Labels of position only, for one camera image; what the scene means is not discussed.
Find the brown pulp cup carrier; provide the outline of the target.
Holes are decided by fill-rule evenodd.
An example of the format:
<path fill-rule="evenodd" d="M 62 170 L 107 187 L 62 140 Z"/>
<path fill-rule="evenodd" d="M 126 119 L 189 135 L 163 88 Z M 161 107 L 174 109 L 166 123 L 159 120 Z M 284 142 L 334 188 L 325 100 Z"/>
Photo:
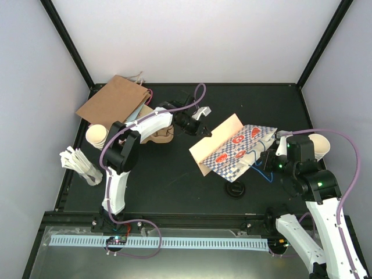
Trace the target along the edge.
<path fill-rule="evenodd" d="M 173 138 L 174 138 L 174 127 L 173 125 L 170 125 L 166 128 L 163 128 L 151 134 L 150 136 L 145 138 L 143 141 L 141 141 L 141 144 L 146 144 L 149 141 L 154 142 L 156 144 L 167 144 L 171 142 Z"/>

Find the blue checkered paper bag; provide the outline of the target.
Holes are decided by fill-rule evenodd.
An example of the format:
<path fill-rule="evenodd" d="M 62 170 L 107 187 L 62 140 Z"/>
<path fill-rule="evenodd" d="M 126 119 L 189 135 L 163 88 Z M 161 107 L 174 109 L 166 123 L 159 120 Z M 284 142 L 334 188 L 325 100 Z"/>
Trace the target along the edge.
<path fill-rule="evenodd" d="M 233 114 L 189 151 L 204 176 L 213 171 L 232 183 L 272 146 L 276 131 L 274 127 L 243 125 Z"/>

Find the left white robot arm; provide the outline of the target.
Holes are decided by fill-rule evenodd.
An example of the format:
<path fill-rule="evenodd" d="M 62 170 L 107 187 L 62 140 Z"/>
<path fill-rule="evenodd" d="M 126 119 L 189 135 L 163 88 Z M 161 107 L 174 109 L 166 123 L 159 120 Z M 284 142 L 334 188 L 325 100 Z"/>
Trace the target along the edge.
<path fill-rule="evenodd" d="M 189 114 L 188 108 L 164 102 L 153 112 L 127 123 L 115 122 L 102 149 L 99 163 L 106 171 L 105 196 L 102 207 L 108 212 L 104 225 L 112 232 L 120 231 L 125 218 L 120 213 L 126 207 L 125 191 L 130 171 L 138 162 L 140 144 L 161 129 L 175 124 L 191 136 L 211 137 L 211 131 L 202 122 L 211 113 L 208 106 Z"/>

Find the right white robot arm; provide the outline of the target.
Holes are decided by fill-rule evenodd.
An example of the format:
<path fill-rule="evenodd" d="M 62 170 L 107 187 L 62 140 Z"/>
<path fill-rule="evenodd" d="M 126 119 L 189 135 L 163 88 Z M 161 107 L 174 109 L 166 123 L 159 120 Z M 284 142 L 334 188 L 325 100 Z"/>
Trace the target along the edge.
<path fill-rule="evenodd" d="M 289 242 L 310 278 L 369 278 L 352 243 L 336 177 L 319 167 L 313 141 L 307 135 L 291 135 L 285 145 L 285 155 L 277 155 L 273 149 L 261 153 L 263 168 L 279 173 L 282 185 L 302 198 L 321 243 L 317 244 L 286 206 L 266 210 L 266 231 L 279 233 Z"/>

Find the black plastic cup lid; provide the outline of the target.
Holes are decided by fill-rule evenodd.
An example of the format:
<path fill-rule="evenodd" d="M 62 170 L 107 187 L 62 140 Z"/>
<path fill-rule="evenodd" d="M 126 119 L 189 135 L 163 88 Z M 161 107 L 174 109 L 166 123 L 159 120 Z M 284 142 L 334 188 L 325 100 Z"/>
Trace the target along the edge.
<path fill-rule="evenodd" d="M 245 184 L 240 181 L 226 182 L 224 185 L 225 193 L 233 199 L 241 199 L 245 195 Z"/>

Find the pink and blue paper bags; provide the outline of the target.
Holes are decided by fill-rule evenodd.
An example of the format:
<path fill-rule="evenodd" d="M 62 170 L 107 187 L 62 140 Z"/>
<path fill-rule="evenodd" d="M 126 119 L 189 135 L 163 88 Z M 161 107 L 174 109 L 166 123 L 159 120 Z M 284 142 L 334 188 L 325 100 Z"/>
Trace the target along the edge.
<path fill-rule="evenodd" d="M 152 109 L 148 105 L 153 98 L 153 91 L 151 89 L 149 89 L 148 91 L 150 93 L 150 97 L 144 103 L 140 104 L 139 107 L 137 107 L 136 110 L 129 115 L 129 117 L 125 120 L 125 123 L 139 119 L 140 117 L 142 117 L 143 114 L 148 114 L 152 111 Z"/>

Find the right stack of paper cups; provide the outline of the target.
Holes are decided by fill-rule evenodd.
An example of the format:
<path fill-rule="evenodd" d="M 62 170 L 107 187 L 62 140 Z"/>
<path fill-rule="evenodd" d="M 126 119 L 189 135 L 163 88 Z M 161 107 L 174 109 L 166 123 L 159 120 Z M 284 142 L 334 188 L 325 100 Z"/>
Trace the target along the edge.
<path fill-rule="evenodd" d="M 317 161 L 321 160 L 331 149 L 329 140 L 321 134 L 310 134 L 308 137 L 314 145 L 314 157 Z"/>

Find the stack of paper cups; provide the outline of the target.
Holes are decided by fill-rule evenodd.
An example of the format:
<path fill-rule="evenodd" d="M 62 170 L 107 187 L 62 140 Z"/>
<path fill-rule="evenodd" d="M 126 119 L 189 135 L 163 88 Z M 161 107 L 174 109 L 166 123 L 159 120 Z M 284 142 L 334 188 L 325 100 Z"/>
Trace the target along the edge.
<path fill-rule="evenodd" d="M 101 124 L 92 124 L 85 133 L 85 139 L 94 148 L 102 150 L 108 136 L 108 130 Z"/>
<path fill-rule="evenodd" d="M 331 149 L 329 140 L 321 134 L 310 134 L 308 137 L 314 145 L 314 157 L 317 161 L 321 160 Z"/>

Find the brown kraft paper bag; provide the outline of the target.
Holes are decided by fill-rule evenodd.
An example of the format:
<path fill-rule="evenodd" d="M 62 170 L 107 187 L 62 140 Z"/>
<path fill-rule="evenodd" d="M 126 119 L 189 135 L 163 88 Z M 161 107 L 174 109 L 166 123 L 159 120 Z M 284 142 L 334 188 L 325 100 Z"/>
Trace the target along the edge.
<path fill-rule="evenodd" d="M 149 97 L 147 88 L 115 75 L 76 114 L 91 124 L 110 129 L 114 122 L 124 122 Z"/>

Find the left stack of paper cups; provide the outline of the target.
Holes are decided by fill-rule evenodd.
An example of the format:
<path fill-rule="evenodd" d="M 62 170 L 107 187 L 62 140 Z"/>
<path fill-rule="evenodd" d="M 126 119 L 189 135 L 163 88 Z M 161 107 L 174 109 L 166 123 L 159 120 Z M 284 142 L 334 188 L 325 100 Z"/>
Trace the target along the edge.
<path fill-rule="evenodd" d="M 92 124 L 85 133 L 85 139 L 94 148 L 102 150 L 108 136 L 108 130 L 101 124 Z"/>

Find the small circuit board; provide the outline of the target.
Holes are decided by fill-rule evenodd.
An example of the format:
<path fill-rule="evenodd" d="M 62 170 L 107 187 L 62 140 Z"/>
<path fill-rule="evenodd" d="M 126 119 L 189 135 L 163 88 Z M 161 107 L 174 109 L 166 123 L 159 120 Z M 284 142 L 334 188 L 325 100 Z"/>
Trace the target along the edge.
<path fill-rule="evenodd" d="M 106 240 L 107 245 L 125 245 L 127 242 L 126 236 L 112 236 Z"/>

